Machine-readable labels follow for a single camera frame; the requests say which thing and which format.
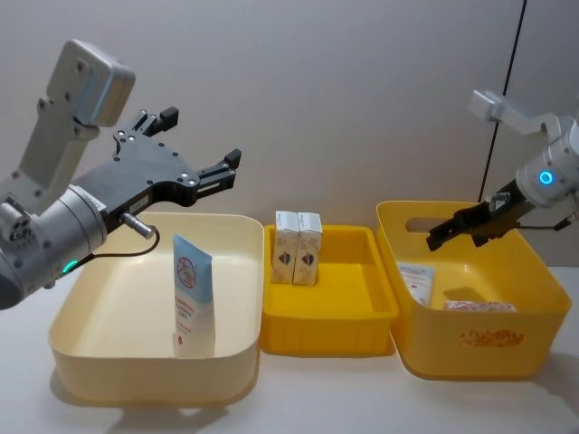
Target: cream plastic bin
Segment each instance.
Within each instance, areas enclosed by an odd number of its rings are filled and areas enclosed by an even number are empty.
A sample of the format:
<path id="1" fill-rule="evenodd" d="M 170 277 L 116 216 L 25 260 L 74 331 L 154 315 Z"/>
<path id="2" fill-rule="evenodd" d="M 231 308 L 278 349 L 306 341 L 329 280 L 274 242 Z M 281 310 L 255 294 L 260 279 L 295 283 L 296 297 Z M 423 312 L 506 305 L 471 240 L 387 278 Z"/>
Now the cream plastic bin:
<path id="1" fill-rule="evenodd" d="M 64 387 L 96 405 L 203 406 L 241 399 L 257 381 L 263 227 L 235 215 L 143 213 L 161 242 L 143 257 L 95 259 L 82 271 L 49 340 Z M 173 234 L 213 256 L 211 358 L 175 357 Z M 114 232 L 102 252 L 150 245 Z"/>

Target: gray robot arm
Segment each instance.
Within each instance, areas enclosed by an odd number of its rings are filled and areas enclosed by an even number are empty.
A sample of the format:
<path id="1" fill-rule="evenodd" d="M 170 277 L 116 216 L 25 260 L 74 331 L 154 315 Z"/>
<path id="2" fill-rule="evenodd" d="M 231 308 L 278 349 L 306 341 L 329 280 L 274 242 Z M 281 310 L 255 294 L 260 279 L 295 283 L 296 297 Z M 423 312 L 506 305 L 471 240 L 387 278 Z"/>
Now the gray robot arm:
<path id="1" fill-rule="evenodd" d="M 233 188 L 238 149 L 197 171 L 155 140 L 176 126 L 176 108 L 140 110 L 113 134 L 111 160 L 71 180 L 99 127 L 117 123 L 134 82 L 129 67 L 93 45 L 64 45 L 22 162 L 0 183 L 0 309 L 51 288 L 122 224 L 150 238 L 155 229 L 136 215 L 151 204 L 191 206 Z"/>
<path id="2" fill-rule="evenodd" d="M 472 93 L 470 111 L 490 122 L 501 122 L 519 134 L 547 134 L 548 146 L 517 170 L 509 182 L 486 202 L 457 211 L 452 219 L 430 230 L 431 250 L 462 234 L 471 235 L 478 247 L 501 238 L 519 226 L 518 219 L 536 207 L 547 208 L 569 200 L 573 213 L 554 226 L 563 229 L 579 216 L 579 126 L 577 119 L 546 114 L 529 116 L 522 108 L 492 91 Z"/>

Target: yellow plastic tray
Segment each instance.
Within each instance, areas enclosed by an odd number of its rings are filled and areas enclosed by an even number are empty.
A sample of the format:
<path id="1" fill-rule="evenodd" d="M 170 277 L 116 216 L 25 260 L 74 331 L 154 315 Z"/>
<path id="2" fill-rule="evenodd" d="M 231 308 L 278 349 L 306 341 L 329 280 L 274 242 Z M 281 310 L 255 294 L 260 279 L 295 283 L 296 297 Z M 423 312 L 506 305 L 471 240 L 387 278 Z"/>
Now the yellow plastic tray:
<path id="1" fill-rule="evenodd" d="M 323 228 L 314 286 L 270 282 L 275 228 L 265 230 L 265 294 L 261 349 L 297 356 L 391 354 L 390 324 L 398 307 L 373 233 Z"/>
<path id="2" fill-rule="evenodd" d="M 66 389 L 94 405 L 224 405 L 257 381 L 263 227 L 248 217 L 143 213 L 161 232 L 144 257 L 87 264 L 50 331 Z M 213 256 L 215 355 L 177 358 L 173 234 Z M 127 228 L 107 252 L 150 245 Z"/>
<path id="3" fill-rule="evenodd" d="M 460 235 L 431 252 L 426 230 L 412 229 L 418 219 L 441 221 L 473 204 L 377 206 L 378 246 L 401 310 L 393 324 L 396 347 L 406 367 L 423 377 L 526 377 L 545 360 L 571 307 L 543 261 L 517 231 L 479 248 Z M 430 307 L 411 297 L 397 261 L 436 268 Z M 517 312 L 448 312 L 446 299 L 508 302 Z"/>

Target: white box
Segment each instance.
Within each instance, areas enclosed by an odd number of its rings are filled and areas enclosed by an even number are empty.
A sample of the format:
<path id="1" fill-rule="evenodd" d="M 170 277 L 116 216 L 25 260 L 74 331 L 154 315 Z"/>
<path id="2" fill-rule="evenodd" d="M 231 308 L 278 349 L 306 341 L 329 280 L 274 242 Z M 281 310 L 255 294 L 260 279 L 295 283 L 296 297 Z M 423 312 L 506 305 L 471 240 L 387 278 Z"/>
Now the white box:
<path id="1" fill-rule="evenodd" d="M 322 247 L 322 221 L 319 214 L 298 212 L 299 240 L 294 285 L 313 285 L 318 275 L 319 251 Z"/>
<path id="2" fill-rule="evenodd" d="M 294 212 L 275 212 L 275 243 L 271 258 L 271 281 L 291 283 L 298 248 L 298 215 Z"/>

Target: white table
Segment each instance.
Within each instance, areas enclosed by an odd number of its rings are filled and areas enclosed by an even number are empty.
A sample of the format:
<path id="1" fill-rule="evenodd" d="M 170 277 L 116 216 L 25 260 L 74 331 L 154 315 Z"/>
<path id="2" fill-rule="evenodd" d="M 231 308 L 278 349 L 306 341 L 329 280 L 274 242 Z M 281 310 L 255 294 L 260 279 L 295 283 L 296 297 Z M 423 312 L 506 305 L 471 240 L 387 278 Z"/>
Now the white table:
<path id="1" fill-rule="evenodd" d="M 218 410 L 83 407 L 60 385 L 47 333 L 76 275 L 0 312 L 0 432 L 579 434 L 579 269 L 553 269 L 577 305 L 529 382 L 430 382 L 397 355 L 264 355 L 255 389 Z"/>

